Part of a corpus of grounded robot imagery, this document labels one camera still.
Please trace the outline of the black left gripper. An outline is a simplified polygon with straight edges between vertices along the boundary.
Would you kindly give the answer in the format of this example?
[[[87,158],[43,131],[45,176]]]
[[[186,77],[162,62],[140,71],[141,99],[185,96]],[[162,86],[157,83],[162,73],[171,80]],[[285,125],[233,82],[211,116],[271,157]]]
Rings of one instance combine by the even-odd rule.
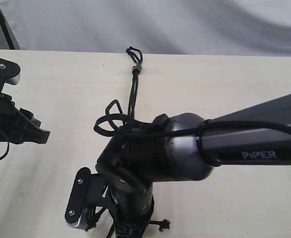
[[[46,144],[51,132],[40,126],[32,112],[15,107],[11,96],[0,96],[0,142]]]

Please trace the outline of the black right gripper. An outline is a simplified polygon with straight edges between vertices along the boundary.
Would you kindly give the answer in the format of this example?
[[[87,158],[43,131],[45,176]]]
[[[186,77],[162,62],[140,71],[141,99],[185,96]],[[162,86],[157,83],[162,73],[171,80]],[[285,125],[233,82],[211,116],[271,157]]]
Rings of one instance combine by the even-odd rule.
[[[152,191],[144,195],[110,190],[108,210],[113,218],[117,238],[141,238],[148,227],[154,210]]]

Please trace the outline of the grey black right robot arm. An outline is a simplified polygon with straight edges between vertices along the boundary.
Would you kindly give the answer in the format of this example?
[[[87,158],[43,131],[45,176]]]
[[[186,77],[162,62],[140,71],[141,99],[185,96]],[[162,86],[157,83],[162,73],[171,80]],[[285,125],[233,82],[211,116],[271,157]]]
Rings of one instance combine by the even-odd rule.
[[[291,94],[216,119],[161,114],[147,123],[106,108],[94,131],[110,138],[96,170],[108,183],[112,232],[140,238],[155,182],[201,181],[222,165],[291,165]]]

